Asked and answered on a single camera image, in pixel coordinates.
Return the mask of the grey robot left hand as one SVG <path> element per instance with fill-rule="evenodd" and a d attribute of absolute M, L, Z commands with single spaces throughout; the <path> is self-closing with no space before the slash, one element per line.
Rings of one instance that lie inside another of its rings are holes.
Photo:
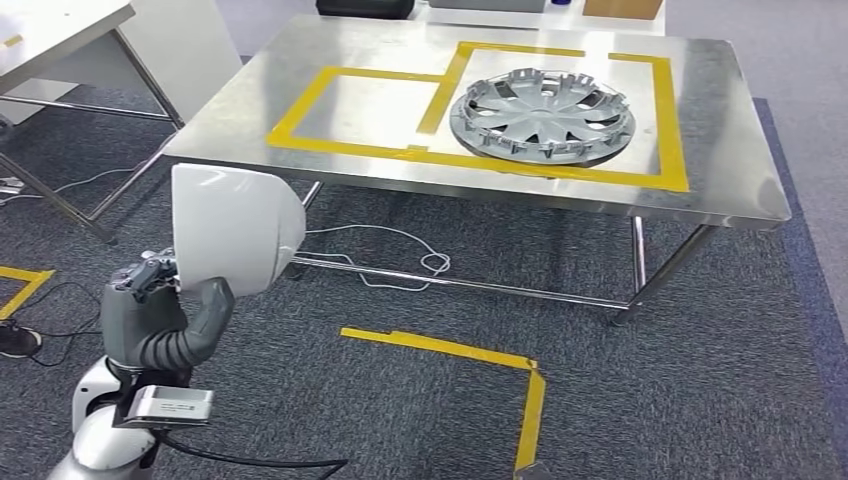
<path fill-rule="evenodd" d="M 171 248 L 146 252 L 115 271 L 103 288 L 100 324 L 107 357 L 126 368 L 176 371 L 214 354 L 235 306 L 226 279 L 199 284 L 199 310 L 188 318 L 177 289 Z"/>

